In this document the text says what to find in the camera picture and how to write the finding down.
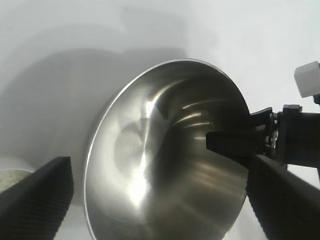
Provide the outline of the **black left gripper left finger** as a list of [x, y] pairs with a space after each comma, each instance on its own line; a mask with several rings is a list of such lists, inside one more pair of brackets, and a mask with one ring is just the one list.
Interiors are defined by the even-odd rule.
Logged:
[[0, 238], [54, 239], [73, 194], [71, 158], [57, 157], [0, 194]]

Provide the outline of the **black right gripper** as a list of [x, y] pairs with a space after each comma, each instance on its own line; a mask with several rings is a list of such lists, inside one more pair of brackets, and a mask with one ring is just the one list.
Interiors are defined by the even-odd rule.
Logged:
[[286, 104], [282, 111], [272, 107], [250, 114], [252, 126], [258, 129], [211, 131], [206, 134], [206, 148], [255, 171], [261, 166], [261, 155], [281, 165], [320, 166], [320, 114], [303, 112], [298, 104]]

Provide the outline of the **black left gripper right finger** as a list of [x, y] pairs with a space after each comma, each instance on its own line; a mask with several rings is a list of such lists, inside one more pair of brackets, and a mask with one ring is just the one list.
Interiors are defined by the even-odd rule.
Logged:
[[264, 155], [252, 158], [246, 192], [269, 240], [318, 240], [320, 191]]

